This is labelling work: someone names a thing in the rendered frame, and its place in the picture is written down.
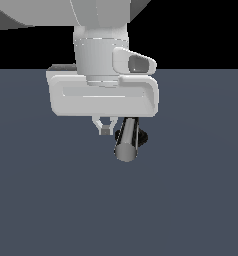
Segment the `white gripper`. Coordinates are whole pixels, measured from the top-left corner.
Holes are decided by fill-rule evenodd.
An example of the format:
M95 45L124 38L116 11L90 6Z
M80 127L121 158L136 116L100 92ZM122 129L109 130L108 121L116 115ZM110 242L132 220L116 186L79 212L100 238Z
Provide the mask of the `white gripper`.
M58 65L46 71L52 111L57 116L93 116L100 135L113 135L118 117L153 117L158 112L159 89L148 75L120 75L117 86L89 86L76 66ZM103 125L100 117L110 117Z

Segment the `black faucet base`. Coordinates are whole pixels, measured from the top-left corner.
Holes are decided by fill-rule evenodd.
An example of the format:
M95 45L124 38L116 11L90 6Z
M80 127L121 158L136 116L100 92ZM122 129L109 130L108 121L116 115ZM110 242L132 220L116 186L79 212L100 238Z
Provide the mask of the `black faucet base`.
M120 134L120 131L117 130L115 132L115 140L118 140L119 134ZM142 146L147 141L148 141L148 134L145 131L143 131L142 129L140 129L138 132L138 146Z

